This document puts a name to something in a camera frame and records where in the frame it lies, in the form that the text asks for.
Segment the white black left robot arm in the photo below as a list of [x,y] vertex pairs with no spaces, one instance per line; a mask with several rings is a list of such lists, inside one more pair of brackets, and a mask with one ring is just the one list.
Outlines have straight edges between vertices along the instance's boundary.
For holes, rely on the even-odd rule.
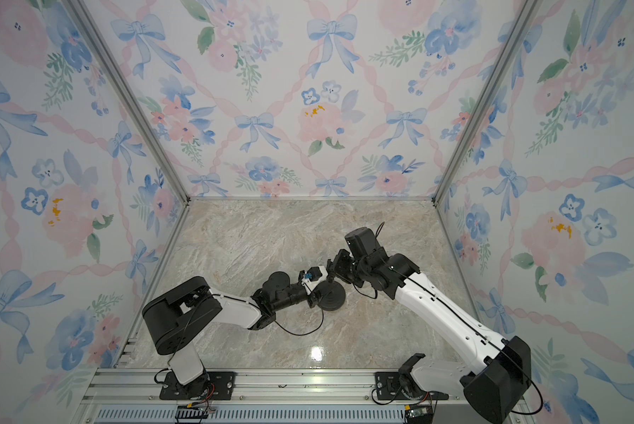
[[169,358],[161,385],[161,400],[201,400],[213,391],[222,394],[226,383],[215,383],[193,346],[193,339],[211,323],[245,330],[262,330],[276,322],[276,313],[306,302],[315,307],[323,298],[320,284],[328,281],[325,267],[299,273],[296,283],[278,271],[249,298],[222,293],[204,277],[192,277],[151,300],[142,309],[154,348]]

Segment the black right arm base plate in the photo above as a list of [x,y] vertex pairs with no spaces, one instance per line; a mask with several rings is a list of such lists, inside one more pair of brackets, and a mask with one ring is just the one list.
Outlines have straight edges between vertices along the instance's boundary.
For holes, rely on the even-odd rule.
[[427,400],[449,400],[448,394],[424,391],[412,379],[412,368],[425,357],[425,353],[415,353],[395,372],[375,372],[375,384],[371,394],[374,403],[387,406],[395,401],[411,401],[419,404]]

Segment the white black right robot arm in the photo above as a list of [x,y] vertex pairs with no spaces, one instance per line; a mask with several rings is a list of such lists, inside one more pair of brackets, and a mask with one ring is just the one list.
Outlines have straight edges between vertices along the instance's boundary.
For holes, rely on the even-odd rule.
[[347,247],[325,268],[329,280],[361,287],[370,284],[417,314],[463,360],[467,373],[458,380],[472,409],[489,423],[503,423],[515,412],[532,378],[532,350],[520,337],[490,330],[445,296],[403,254],[387,254],[376,234],[361,227],[345,235]]

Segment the black round microphone stand base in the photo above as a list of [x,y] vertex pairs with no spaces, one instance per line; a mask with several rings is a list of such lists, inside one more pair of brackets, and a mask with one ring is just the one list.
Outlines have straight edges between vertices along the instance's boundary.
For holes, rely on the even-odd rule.
[[324,281],[317,284],[313,293],[315,294],[317,307],[324,311],[337,311],[345,305],[345,288],[336,281]]

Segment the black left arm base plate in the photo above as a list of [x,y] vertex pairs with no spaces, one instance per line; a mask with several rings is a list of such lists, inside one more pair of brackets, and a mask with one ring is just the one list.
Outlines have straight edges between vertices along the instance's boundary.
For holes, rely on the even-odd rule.
[[191,383],[177,381],[175,373],[169,371],[163,381],[159,381],[159,399],[168,401],[186,400],[231,400],[237,374],[232,371],[206,372]]

